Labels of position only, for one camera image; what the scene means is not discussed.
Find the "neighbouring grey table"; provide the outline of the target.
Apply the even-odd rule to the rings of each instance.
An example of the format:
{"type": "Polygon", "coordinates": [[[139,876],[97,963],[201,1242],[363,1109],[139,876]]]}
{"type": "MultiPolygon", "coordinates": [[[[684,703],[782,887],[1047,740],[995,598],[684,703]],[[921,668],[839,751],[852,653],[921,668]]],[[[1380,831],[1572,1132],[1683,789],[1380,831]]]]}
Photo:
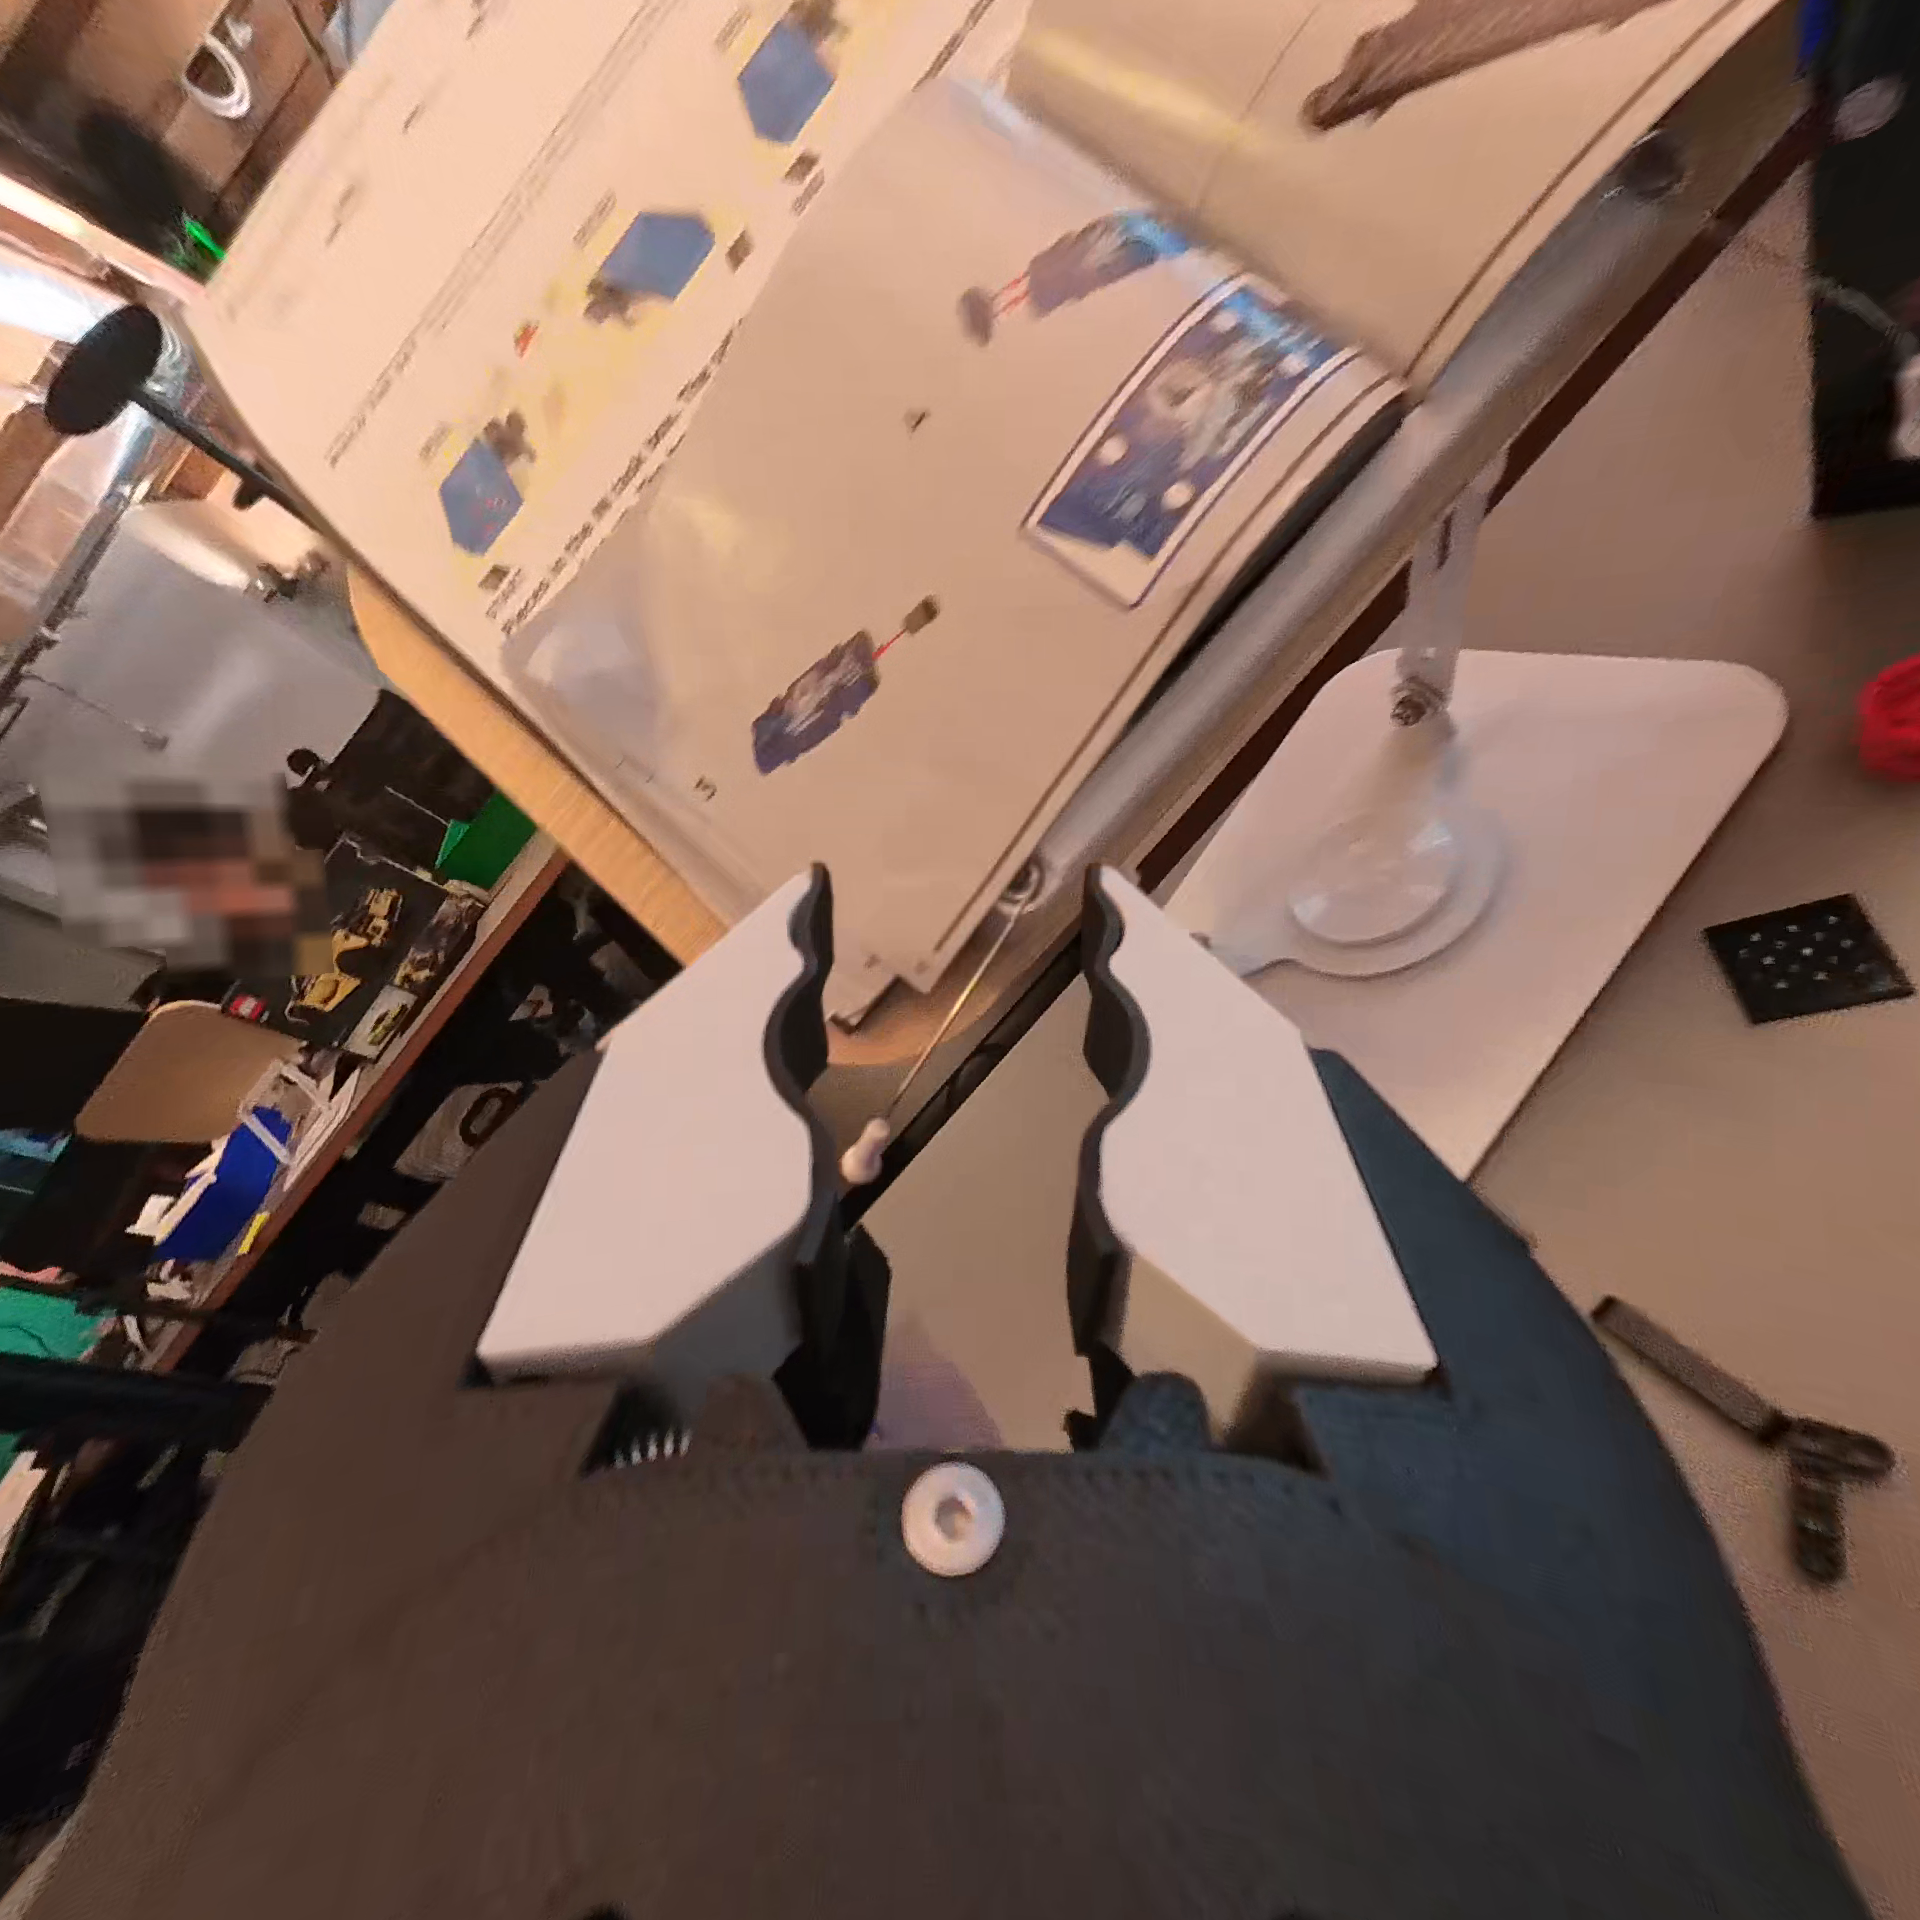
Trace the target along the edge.
{"type": "Polygon", "coordinates": [[[384,1110],[403,1093],[407,1076],[432,1050],[448,1019],[485,981],[499,955],[568,869],[568,855],[545,835],[537,835],[487,899],[464,954],[441,982],[420,1000],[413,1019],[366,1064],[352,1088],[334,1098],[318,1119],[294,1132],[294,1163],[271,1184],[228,1253],[216,1261],[182,1270],[175,1290],[149,1285],[139,1312],[123,1312],[123,1328],[134,1328],[134,1363],[151,1370],[174,1364],[197,1333],[231,1307],[238,1290],[260,1269],[277,1242],[293,1229],[302,1210],[325,1188],[329,1174],[347,1163],[384,1110]]]}

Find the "red wheel rim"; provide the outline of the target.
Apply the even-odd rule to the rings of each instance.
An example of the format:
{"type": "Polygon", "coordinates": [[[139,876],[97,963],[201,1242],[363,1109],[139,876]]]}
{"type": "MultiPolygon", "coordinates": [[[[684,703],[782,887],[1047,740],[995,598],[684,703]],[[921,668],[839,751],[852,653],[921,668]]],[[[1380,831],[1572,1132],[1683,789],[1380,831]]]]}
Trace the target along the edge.
{"type": "Polygon", "coordinates": [[[1920,658],[1884,668],[1856,703],[1856,756],[1881,782],[1917,783],[1920,658]]]}

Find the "short black beam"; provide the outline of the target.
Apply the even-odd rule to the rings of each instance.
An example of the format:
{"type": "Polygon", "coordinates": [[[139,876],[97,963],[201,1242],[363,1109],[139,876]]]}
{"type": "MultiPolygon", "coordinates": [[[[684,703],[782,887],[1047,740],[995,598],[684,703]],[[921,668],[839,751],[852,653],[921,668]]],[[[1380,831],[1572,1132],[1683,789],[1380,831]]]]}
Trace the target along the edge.
{"type": "Polygon", "coordinates": [[[1776,1446],[1785,1438],[1792,1424],[1788,1413],[1662,1328],[1643,1309],[1607,1295],[1591,1309],[1591,1320],[1652,1374],[1747,1432],[1756,1445],[1776,1446]]]}

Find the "dark toy set box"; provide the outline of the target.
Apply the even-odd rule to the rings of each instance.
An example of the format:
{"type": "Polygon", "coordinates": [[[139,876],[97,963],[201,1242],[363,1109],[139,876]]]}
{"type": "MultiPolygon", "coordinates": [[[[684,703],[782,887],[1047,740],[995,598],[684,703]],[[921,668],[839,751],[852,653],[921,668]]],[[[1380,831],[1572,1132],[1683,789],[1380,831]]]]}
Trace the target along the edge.
{"type": "Polygon", "coordinates": [[[1917,502],[1917,4],[1807,3],[1817,518],[1917,502]]]}

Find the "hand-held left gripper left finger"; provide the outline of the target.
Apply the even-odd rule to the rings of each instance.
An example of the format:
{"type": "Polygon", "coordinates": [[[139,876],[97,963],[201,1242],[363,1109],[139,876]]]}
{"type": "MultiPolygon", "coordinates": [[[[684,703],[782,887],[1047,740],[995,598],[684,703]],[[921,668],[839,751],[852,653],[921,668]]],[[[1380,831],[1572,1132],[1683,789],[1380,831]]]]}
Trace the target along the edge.
{"type": "Polygon", "coordinates": [[[889,1270],[808,1102],[831,959],[816,862],[608,1032],[478,1336],[487,1383],[597,1379],[691,1428],[753,1375],[816,1450],[869,1439],[889,1270]]]}

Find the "green storage bin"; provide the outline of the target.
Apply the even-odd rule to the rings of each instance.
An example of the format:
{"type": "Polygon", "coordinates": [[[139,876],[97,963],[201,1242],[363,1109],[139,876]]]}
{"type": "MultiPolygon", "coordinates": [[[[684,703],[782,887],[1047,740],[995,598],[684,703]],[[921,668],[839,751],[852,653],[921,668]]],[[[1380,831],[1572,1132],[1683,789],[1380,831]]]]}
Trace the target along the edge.
{"type": "Polygon", "coordinates": [[[535,823],[495,790],[471,818],[446,827],[432,872],[441,884],[492,893],[535,836],[535,823]]]}

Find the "black connector piece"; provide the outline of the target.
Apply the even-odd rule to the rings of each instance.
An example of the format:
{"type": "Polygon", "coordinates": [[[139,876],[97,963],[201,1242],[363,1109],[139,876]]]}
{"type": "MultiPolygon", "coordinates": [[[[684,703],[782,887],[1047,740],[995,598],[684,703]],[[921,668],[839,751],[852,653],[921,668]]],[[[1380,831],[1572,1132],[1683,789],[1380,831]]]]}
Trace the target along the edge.
{"type": "Polygon", "coordinates": [[[1889,1476],[1896,1455],[1872,1432],[1789,1418],[1782,1428],[1788,1538],[1798,1574],[1821,1589],[1849,1571],[1844,1495],[1889,1476]]]}

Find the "instruction booklet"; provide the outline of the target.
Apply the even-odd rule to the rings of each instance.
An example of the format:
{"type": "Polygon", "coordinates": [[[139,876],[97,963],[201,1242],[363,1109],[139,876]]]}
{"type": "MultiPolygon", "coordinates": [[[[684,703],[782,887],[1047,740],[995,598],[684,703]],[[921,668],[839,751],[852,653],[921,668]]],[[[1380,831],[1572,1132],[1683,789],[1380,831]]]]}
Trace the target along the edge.
{"type": "Polygon", "coordinates": [[[821,862],[828,1018],[931,991],[1168,672],[1278,574],[1369,592],[1792,115],[1788,4],[1033,4],[806,216],[684,443],[503,646],[749,914],[821,862]]]}

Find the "white book stand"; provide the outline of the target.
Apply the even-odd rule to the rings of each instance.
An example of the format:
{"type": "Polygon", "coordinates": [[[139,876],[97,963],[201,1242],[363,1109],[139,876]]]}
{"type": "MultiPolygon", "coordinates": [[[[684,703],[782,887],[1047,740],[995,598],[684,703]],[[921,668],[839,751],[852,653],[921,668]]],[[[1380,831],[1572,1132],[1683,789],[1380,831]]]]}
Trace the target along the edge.
{"type": "Polygon", "coordinates": [[[1763,186],[1789,90],[1732,93],[1724,60],[1683,99],[1633,103],[1540,190],[1422,360],[1425,396],[1176,669],[1021,858],[932,996],[854,1027],[854,1088],[925,1046],[896,1125],[935,1122],[988,1038],[1052,987],[1095,858],[1169,888],[1173,918],[1247,972],[1313,1039],[1375,1072],[1470,1172],[1510,1122],[1785,733],[1785,695],[1725,661],[1457,656],[1472,542],[1521,443],[1672,301],[1662,274],[1763,186]]]}

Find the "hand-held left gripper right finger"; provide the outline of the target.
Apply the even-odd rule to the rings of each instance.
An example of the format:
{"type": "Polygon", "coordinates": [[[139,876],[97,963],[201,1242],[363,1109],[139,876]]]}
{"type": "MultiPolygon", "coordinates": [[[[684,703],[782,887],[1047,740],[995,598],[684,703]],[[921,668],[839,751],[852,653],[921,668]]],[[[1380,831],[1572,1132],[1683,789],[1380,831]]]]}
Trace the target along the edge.
{"type": "Polygon", "coordinates": [[[1432,1340],[1301,1030],[1113,867],[1080,933],[1102,1102],[1067,1238],[1073,1445],[1149,1375],[1195,1390],[1214,1442],[1297,1383],[1425,1384],[1432,1340]]]}

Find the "toy box with yellow vehicle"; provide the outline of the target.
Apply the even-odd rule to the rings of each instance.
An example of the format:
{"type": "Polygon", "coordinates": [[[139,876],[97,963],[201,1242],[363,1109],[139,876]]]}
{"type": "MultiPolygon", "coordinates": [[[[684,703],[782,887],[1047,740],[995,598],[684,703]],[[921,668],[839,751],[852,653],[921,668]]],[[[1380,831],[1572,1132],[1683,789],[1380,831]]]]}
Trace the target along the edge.
{"type": "Polygon", "coordinates": [[[488,895],[403,867],[349,836],[325,855],[321,876],[325,955],[289,982],[279,1028],[369,1064],[465,955],[488,895]]]}

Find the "grey desk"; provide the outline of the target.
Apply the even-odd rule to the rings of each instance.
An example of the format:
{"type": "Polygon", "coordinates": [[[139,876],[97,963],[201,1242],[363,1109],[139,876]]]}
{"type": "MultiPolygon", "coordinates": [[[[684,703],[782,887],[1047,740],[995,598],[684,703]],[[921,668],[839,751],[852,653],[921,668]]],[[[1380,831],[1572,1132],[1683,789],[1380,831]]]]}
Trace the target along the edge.
{"type": "Polygon", "coordinates": [[[1494,507],[1470,639],[1725,658],[1782,747],[1622,963],[1478,1188],[1580,1303],[1621,1294],[1792,1411],[1887,1439],[1851,1576],[1795,1576],[1753,1446],[1632,1371],[1735,1562],[1839,1826],[1915,1826],[1915,998],[1749,1023],[1711,924],[1856,895],[1915,973],[1915,790],[1856,765],[1856,698],[1915,653],[1915,515],[1807,512],[1795,179],[1494,507]]]}

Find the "black studded square plate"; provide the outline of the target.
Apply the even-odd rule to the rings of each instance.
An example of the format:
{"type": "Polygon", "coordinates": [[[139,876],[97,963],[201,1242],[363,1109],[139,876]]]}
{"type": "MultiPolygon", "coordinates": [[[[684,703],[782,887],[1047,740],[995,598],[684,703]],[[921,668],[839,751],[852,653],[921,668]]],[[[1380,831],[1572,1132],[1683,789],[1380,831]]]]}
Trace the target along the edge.
{"type": "Polygon", "coordinates": [[[1753,1023],[1780,1023],[1915,996],[1859,895],[1823,895],[1703,928],[1700,939],[1753,1023]]]}

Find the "large printed instruction sheet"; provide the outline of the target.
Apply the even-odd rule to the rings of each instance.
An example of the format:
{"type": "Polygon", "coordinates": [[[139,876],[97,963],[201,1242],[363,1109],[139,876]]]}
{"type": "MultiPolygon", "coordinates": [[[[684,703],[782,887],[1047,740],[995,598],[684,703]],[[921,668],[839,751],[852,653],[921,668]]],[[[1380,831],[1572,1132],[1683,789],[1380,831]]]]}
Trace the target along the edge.
{"type": "Polygon", "coordinates": [[[813,202],[1028,4],[409,3],[192,320],[280,484],[448,650],[501,646],[620,523],[813,202]]]}

